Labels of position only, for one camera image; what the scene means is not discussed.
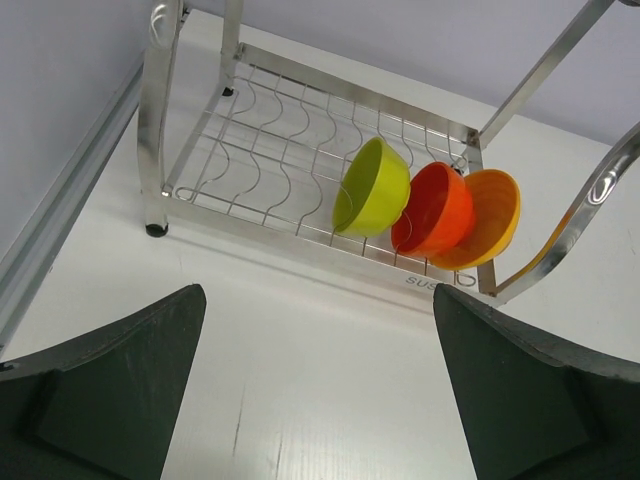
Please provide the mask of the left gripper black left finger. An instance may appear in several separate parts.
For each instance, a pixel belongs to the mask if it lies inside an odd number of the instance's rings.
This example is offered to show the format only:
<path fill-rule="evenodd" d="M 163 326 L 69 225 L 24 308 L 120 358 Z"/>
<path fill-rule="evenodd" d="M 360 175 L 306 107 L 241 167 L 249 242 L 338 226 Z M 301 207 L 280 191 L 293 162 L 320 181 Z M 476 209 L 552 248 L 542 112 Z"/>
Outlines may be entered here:
<path fill-rule="evenodd" d="M 158 479 L 206 311 L 187 285 L 1 364 L 4 479 Z"/>

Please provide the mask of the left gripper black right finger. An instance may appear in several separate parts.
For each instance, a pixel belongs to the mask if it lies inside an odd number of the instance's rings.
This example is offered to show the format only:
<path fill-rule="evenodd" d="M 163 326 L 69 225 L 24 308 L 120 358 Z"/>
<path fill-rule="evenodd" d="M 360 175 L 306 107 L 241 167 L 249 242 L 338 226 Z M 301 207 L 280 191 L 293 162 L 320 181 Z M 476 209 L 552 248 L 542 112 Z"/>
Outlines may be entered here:
<path fill-rule="evenodd" d="M 447 284 L 433 312 L 480 479 L 636 479 L 639 366 Z"/>

